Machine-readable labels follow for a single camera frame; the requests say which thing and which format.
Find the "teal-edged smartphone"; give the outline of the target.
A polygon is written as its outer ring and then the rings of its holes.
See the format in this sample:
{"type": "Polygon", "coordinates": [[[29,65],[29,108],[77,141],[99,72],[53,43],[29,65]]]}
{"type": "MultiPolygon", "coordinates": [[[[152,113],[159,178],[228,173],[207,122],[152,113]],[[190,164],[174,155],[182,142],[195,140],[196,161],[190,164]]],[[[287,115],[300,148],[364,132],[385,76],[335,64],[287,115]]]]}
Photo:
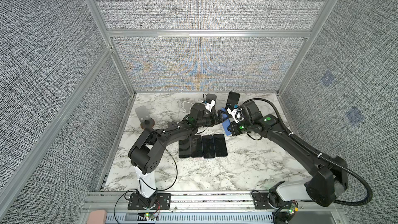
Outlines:
{"type": "Polygon", "coordinates": [[[190,142],[191,157],[200,158],[203,156],[202,136],[194,135],[190,142]]]}

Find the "black smartphone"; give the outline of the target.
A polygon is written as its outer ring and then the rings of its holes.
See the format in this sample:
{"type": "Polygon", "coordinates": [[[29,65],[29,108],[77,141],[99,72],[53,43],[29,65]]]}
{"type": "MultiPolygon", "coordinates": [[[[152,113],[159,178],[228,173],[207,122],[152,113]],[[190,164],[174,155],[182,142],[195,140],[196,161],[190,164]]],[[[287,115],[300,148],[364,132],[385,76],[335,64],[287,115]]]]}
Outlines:
{"type": "Polygon", "coordinates": [[[227,98],[225,109],[234,110],[236,108],[235,106],[239,103],[239,99],[240,99],[239,93],[230,91],[227,98]]]}
{"type": "Polygon", "coordinates": [[[216,157],[227,157],[228,150],[224,134],[215,134],[213,138],[216,157]]]}
{"type": "Polygon", "coordinates": [[[230,115],[229,115],[229,113],[226,111],[226,109],[224,109],[224,108],[222,108],[220,111],[221,111],[221,113],[222,113],[222,119],[223,119],[222,126],[223,126],[223,129],[224,129],[225,135],[226,135],[226,136],[231,136],[232,133],[231,133],[231,131],[229,130],[229,127],[230,127],[230,125],[231,125],[230,115]]]}

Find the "blue-edged smartphone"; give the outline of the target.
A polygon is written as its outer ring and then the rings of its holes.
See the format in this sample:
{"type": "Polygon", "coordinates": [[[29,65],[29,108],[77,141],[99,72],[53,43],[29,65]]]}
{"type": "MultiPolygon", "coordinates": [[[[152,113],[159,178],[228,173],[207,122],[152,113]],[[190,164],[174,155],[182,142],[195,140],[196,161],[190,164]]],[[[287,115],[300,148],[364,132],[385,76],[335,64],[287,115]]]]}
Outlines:
{"type": "Polygon", "coordinates": [[[214,138],[212,135],[202,136],[203,157],[212,159],[216,157],[214,138]]]}

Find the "pink-edged smartphone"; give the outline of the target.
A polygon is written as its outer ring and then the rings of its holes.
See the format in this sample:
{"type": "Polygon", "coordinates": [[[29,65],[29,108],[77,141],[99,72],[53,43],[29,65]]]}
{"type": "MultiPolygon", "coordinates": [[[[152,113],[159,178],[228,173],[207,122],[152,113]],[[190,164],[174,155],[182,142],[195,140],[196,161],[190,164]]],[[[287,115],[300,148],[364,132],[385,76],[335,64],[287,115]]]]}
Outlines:
{"type": "Polygon", "coordinates": [[[190,139],[180,140],[178,144],[178,156],[182,158],[191,157],[191,143],[190,139]]]}

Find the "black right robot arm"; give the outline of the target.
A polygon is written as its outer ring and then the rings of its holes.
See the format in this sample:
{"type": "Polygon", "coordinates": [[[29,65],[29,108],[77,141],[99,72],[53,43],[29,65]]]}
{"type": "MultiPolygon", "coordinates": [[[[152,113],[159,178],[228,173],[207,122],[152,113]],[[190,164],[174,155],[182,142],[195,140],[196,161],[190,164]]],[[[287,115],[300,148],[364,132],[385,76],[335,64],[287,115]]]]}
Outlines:
{"type": "Polygon", "coordinates": [[[233,136],[257,133],[269,139],[295,158],[311,175],[309,180],[281,181],[268,193],[272,207],[281,207],[293,200],[313,201],[328,207],[348,188],[346,162],[341,157],[330,157],[295,135],[282,121],[279,112],[262,115],[250,99],[241,106],[228,108],[234,118],[230,129],[233,136]]]}

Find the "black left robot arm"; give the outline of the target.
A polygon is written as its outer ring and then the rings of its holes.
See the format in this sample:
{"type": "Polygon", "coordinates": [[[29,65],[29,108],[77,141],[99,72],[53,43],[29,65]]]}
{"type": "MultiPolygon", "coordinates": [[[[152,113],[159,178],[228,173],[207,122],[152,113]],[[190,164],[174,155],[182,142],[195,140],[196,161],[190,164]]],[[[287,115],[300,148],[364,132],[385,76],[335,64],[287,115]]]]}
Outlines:
{"type": "Polygon", "coordinates": [[[128,152],[138,178],[138,191],[144,199],[157,194],[154,170],[158,167],[168,145],[192,139],[201,127],[213,127],[223,123],[228,114],[223,110],[208,110],[203,103],[196,103],[190,113],[166,129],[145,128],[128,152]]]}

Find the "white folding phone stand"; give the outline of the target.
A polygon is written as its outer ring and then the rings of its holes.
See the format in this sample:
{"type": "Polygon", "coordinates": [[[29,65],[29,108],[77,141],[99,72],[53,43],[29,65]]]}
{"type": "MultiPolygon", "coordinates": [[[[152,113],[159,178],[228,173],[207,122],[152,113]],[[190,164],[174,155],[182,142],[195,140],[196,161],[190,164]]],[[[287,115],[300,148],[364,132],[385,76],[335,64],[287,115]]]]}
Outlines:
{"type": "Polygon", "coordinates": [[[184,112],[185,112],[186,114],[189,114],[190,111],[191,111],[192,106],[193,106],[192,103],[187,102],[187,101],[183,101],[182,109],[184,110],[184,112]]]}

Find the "wooden round-base phone stand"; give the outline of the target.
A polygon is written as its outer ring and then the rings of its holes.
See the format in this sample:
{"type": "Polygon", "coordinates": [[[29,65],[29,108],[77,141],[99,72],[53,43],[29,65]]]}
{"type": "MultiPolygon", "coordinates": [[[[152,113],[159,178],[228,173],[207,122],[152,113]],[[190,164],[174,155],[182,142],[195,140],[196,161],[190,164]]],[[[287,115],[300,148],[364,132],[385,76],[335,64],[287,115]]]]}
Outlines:
{"type": "Polygon", "coordinates": [[[207,93],[205,95],[205,101],[208,104],[211,104],[213,101],[216,102],[217,101],[217,96],[215,94],[207,93]]]}

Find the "grey stand with wooden base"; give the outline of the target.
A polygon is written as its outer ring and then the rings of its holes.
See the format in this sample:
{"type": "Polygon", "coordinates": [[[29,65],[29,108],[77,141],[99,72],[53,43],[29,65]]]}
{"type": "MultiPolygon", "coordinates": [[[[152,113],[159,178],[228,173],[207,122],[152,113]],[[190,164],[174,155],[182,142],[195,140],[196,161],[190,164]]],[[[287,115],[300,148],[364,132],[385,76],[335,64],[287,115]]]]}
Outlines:
{"type": "Polygon", "coordinates": [[[145,130],[146,128],[153,128],[155,125],[154,119],[150,116],[150,113],[146,106],[140,106],[135,109],[136,115],[140,121],[140,127],[145,130]]]}

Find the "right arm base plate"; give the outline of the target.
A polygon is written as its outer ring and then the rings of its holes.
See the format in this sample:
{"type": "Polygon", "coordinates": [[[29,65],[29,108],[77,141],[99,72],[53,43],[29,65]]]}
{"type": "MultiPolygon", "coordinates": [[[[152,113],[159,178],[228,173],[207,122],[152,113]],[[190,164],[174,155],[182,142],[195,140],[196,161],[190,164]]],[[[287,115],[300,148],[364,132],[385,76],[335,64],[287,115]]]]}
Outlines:
{"type": "Polygon", "coordinates": [[[253,190],[250,193],[253,203],[255,205],[255,209],[293,209],[298,208],[298,202],[284,201],[276,192],[260,192],[257,190],[253,190]]]}

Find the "aluminium front rail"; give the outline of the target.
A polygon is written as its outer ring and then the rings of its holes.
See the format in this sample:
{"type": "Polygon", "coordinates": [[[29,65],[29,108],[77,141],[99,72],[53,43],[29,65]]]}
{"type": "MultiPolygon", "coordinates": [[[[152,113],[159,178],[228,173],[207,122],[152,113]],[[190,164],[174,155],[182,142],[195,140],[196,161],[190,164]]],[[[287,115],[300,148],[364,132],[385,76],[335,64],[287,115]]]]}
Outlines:
{"type": "Polygon", "coordinates": [[[255,209],[250,191],[168,191],[169,210],[128,210],[125,192],[90,192],[78,219],[104,209],[106,224],[272,224],[276,209],[255,209]]]}

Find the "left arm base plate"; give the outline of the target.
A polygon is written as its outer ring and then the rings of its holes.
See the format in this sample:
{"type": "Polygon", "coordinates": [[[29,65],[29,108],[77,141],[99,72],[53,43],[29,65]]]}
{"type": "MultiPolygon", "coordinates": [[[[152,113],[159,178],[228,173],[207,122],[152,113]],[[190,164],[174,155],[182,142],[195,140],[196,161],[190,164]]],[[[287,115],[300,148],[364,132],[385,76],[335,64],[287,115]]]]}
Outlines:
{"type": "Polygon", "coordinates": [[[141,194],[127,193],[126,198],[128,199],[128,210],[169,210],[171,204],[171,194],[154,194],[150,198],[145,198],[141,194]]]}

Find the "pink object at rail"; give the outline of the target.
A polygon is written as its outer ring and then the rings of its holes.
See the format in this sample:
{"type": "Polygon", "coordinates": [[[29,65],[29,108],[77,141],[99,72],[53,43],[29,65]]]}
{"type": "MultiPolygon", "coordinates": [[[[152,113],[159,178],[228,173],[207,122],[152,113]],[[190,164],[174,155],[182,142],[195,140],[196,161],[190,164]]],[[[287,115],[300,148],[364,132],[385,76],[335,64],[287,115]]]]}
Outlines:
{"type": "Polygon", "coordinates": [[[89,214],[86,224],[105,224],[107,212],[104,209],[93,211],[89,214]]]}

